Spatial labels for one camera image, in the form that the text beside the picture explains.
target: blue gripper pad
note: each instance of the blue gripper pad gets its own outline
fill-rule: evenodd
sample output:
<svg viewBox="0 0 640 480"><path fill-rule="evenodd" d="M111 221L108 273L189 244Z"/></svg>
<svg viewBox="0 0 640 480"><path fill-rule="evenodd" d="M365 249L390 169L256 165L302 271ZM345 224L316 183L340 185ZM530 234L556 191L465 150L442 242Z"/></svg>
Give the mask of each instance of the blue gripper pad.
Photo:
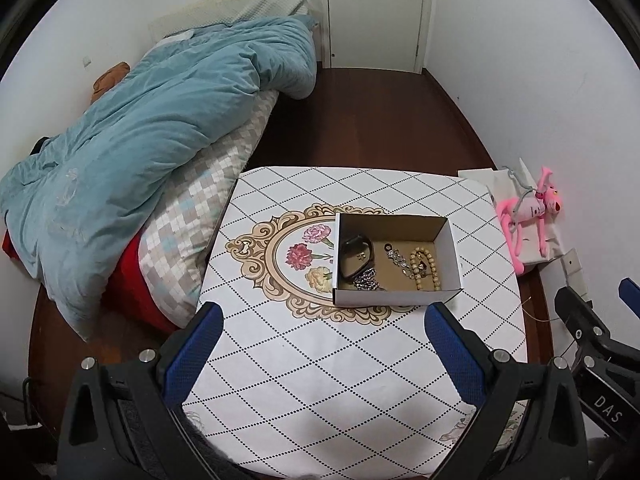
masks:
<svg viewBox="0 0 640 480"><path fill-rule="evenodd" d="M424 313L424 331L462 401L476 408L482 406L486 399L484 372L435 304Z"/></svg>
<svg viewBox="0 0 640 480"><path fill-rule="evenodd" d="M636 316L640 317L640 287L631 278L625 278L620 282L618 296Z"/></svg>
<svg viewBox="0 0 640 480"><path fill-rule="evenodd" d="M203 309L204 312L198 311L187 328L172 335L176 336L176 340L171 343L179 346L171 349L175 358L167 363L162 379L162 397L169 408L174 408L187 399L222 334L224 316L220 306L207 302L200 310Z"/></svg>

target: open box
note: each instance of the open box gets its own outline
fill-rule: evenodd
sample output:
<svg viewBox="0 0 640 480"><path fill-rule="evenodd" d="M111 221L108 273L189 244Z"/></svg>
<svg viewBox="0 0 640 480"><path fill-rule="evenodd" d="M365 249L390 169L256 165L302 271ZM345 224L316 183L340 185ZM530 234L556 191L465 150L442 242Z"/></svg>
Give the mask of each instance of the open box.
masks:
<svg viewBox="0 0 640 480"><path fill-rule="evenodd" d="M337 213L335 233L337 242L332 273L335 306L428 305L449 301L463 289L460 258L447 218ZM342 256L340 248L357 235L371 241L375 279L385 290L358 290L353 283L341 278L338 270ZM435 259L441 290L434 290L431 276L423 278L423 290L417 290L415 280L405 276L401 267L386 255L385 244L391 244L407 262L416 247L427 249Z"/></svg>

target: brown bag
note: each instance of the brown bag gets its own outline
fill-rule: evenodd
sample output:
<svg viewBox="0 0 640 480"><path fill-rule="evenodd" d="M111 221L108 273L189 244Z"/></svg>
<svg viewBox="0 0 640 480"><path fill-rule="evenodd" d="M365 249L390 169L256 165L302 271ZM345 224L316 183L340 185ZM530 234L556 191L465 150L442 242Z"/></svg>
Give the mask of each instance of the brown bag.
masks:
<svg viewBox="0 0 640 480"><path fill-rule="evenodd" d="M111 90L120 81L124 79L129 71L130 66L123 62L112 66L104 74L102 74L94 83L94 94L91 96L91 104L94 104L107 90Z"/></svg>

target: red bed skirt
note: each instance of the red bed skirt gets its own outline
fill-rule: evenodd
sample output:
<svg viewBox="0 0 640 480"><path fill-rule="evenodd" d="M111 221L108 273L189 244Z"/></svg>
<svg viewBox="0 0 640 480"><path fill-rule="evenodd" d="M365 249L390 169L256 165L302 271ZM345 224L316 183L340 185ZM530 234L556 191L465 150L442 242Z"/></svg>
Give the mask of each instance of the red bed skirt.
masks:
<svg viewBox="0 0 640 480"><path fill-rule="evenodd" d="M143 321L165 334L171 334L178 330L178 327L160 312L140 272L138 247L141 236L140 232L136 234L124 249L102 295L102 306L116 310L130 319ZM9 257L20 259L9 238L9 231L4 234L2 250Z"/></svg>

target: door frame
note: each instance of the door frame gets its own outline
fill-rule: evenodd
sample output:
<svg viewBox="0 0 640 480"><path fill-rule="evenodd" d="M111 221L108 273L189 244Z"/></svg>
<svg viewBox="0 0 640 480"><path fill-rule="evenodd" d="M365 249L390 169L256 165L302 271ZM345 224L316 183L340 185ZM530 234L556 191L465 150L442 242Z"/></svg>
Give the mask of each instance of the door frame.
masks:
<svg viewBox="0 0 640 480"><path fill-rule="evenodd" d="M320 0L321 5L321 61L322 68L331 68L331 20L329 17L329 0ZM427 51L427 38L431 25L431 10L434 0L422 0L422 14L420 18L420 32L418 33L417 55L415 57L414 72L419 74L424 66L424 56Z"/></svg>

